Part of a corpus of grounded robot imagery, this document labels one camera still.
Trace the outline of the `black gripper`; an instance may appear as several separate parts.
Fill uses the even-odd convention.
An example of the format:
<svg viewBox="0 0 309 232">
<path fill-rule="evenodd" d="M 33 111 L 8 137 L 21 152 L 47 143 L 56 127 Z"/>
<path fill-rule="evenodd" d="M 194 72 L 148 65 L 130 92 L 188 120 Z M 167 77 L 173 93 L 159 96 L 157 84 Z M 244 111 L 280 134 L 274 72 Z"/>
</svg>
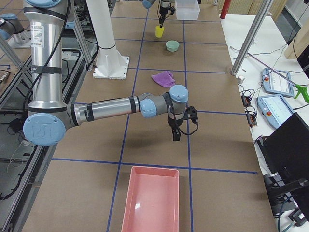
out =
<svg viewBox="0 0 309 232">
<path fill-rule="evenodd" d="M 160 26 L 163 26 L 164 21 L 165 21 L 165 16 L 168 14 L 168 12 L 169 12 L 170 10 L 171 10 L 170 7 L 167 7 L 167 8 L 160 7 L 160 8 L 159 8 L 159 14 L 160 14 L 160 17 L 159 17 L 159 25 L 160 25 Z"/>
<path fill-rule="evenodd" d="M 181 139 L 181 129 L 180 126 L 183 123 L 184 113 L 173 115 L 168 113 L 168 124 L 172 130 L 173 141 L 180 141 Z"/>
</svg>

